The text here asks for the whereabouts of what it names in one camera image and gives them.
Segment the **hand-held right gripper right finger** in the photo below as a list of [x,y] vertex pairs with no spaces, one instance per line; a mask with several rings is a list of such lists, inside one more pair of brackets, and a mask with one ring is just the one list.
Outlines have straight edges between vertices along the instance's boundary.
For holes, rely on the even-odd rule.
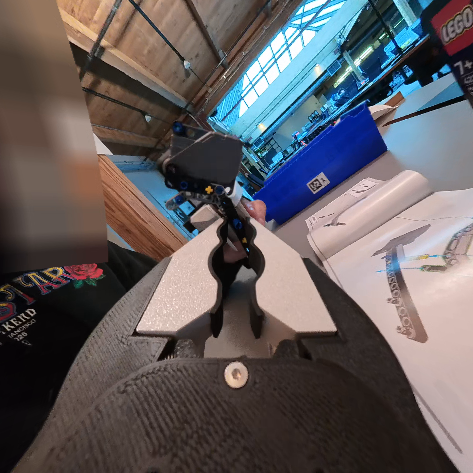
[[250,325],[256,339],[333,336],[336,325],[310,275],[309,263],[254,218],[245,225],[255,272]]

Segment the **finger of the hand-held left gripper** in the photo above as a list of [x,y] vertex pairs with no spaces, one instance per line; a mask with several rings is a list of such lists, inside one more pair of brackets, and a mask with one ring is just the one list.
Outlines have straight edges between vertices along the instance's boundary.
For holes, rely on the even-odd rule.
[[223,219],[215,206],[201,206],[191,216],[190,224],[198,231],[203,232],[216,221]]

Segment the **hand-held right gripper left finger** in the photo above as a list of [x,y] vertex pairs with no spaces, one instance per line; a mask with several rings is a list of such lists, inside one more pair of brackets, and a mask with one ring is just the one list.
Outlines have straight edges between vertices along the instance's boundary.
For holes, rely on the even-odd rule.
[[217,338],[223,326],[222,282],[227,222],[210,227],[176,251],[146,307],[136,331],[165,338]]

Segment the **grey toy brick assembly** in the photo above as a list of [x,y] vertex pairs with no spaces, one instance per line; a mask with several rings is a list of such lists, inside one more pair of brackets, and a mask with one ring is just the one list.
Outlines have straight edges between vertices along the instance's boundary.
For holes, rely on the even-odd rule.
[[215,206],[227,222],[223,264],[216,271],[224,299],[238,270],[248,262],[245,225],[250,216],[241,204],[242,189],[237,182],[244,145],[233,136],[180,121],[172,129],[170,149],[158,165],[165,185],[175,191],[165,207],[176,212],[190,204],[194,213],[201,206]]

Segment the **person's left hand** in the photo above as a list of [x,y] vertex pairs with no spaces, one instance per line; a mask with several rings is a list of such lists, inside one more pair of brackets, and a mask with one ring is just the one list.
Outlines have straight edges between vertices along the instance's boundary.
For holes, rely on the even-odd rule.
[[266,204],[262,200],[249,201],[245,198],[241,200],[242,206],[247,211],[248,215],[257,220],[261,225],[266,224]]

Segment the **person's black printed sweater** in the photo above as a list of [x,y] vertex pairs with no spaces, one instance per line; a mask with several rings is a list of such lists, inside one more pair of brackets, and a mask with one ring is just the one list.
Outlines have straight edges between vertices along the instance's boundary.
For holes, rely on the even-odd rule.
[[1,274],[1,472],[34,440],[93,329],[156,265],[108,242],[105,263]]

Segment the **open instruction booklet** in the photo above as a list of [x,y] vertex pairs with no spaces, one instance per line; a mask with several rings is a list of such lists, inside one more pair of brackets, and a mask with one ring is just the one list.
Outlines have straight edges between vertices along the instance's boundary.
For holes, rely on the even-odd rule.
[[395,352],[460,472],[472,472],[473,190],[365,178],[306,219],[328,275]]

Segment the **blue plastic bin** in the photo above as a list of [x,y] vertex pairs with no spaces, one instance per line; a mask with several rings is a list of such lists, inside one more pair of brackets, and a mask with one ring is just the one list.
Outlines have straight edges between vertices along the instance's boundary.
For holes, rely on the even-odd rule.
[[364,102],[324,129],[269,176],[253,199],[282,225],[387,151]]

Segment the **black toy set box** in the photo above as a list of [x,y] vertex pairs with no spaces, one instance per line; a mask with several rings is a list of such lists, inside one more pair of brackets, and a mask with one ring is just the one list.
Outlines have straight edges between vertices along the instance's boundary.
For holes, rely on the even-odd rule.
[[421,13],[422,29],[440,48],[470,105],[473,104],[473,2],[434,0]]

